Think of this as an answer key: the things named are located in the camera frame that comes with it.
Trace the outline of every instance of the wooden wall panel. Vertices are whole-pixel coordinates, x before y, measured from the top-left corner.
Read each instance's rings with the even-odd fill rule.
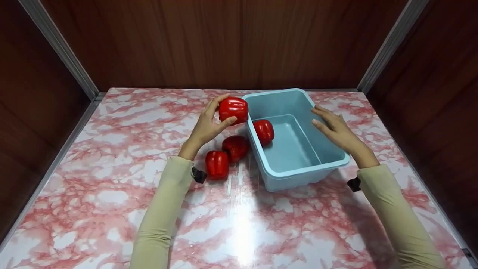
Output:
[[[17,1],[0,2],[0,240],[89,100]]]
[[[475,254],[477,9],[431,1],[367,95]]]
[[[42,0],[101,91],[355,88],[406,0]]]

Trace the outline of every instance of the long sleeve shirt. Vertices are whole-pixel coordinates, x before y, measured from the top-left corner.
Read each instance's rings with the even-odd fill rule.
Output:
[[[167,268],[169,246],[181,205],[193,180],[193,162],[168,160],[158,189],[141,222],[131,257],[131,269]],[[365,196],[377,212],[402,268],[444,268],[443,258],[402,196],[386,165],[360,169]]]

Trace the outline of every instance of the table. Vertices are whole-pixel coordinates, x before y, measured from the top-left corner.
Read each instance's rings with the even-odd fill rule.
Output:
[[[219,94],[257,90],[110,89],[0,254],[1,268],[127,268],[133,241],[168,156]],[[395,174],[450,268],[471,268],[443,216],[361,92],[309,92],[342,114]],[[228,128],[199,152],[242,134]],[[394,255],[361,192],[357,166],[292,190],[264,189],[252,154],[228,180],[191,185],[178,218],[171,268],[389,268]]]

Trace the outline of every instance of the light blue plastic tub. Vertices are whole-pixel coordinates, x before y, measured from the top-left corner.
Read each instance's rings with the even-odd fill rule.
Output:
[[[252,151],[268,191],[318,182],[349,162],[350,156],[312,125],[312,119],[324,121],[310,111],[314,103],[304,90],[274,90],[243,98],[249,105]],[[275,138],[264,148],[252,125],[259,119],[274,127]]]

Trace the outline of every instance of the bell pepper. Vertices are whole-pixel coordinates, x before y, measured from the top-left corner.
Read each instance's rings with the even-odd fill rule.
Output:
[[[219,104],[219,120],[236,116],[237,120],[232,124],[244,123],[248,119],[249,108],[246,100],[239,97],[227,97]]]
[[[245,137],[233,135],[222,141],[222,151],[228,154],[229,163],[237,163],[249,152],[249,143]]]
[[[206,172],[209,180],[227,179],[229,175],[228,154],[212,150],[206,154]]]
[[[267,146],[274,139],[274,128],[268,120],[258,120],[252,123],[262,146]]]

